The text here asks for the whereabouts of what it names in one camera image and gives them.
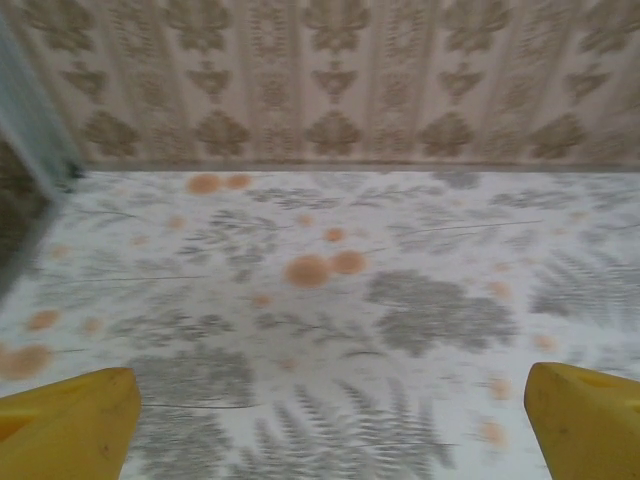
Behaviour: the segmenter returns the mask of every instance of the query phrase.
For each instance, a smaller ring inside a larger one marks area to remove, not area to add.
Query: yellow plastic part
[[[117,480],[141,409],[109,368],[0,399],[0,479]]]
[[[537,363],[524,406],[554,480],[640,479],[640,383]]]

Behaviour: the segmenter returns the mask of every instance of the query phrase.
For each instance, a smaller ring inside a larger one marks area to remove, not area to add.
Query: yellow object
[[[117,480],[140,408],[127,368],[0,399],[0,479]]]
[[[640,383],[537,363],[524,406],[554,480],[640,479]]]

